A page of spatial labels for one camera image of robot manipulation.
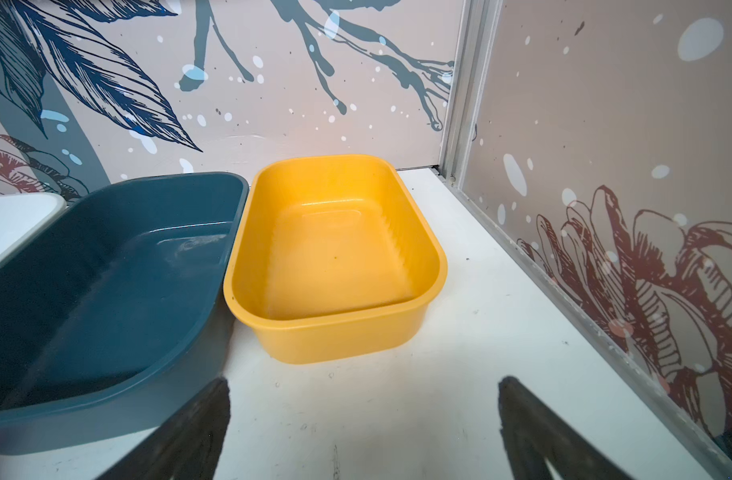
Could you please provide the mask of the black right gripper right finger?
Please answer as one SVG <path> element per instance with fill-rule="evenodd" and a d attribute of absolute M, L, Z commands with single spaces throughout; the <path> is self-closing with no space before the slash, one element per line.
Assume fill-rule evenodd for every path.
<path fill-rule="evenodd" d="M 499 383 L 498 407 L 515 479 L 631 479 L 517 378 Z"/>

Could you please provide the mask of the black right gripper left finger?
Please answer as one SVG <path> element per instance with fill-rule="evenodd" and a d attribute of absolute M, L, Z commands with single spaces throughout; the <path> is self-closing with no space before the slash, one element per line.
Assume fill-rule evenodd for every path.
<path fill-rule="evenodd" d="M 212 479 L 230 418 L 230 389 L 228 381 L 220 377 L 100 477 Z"/>

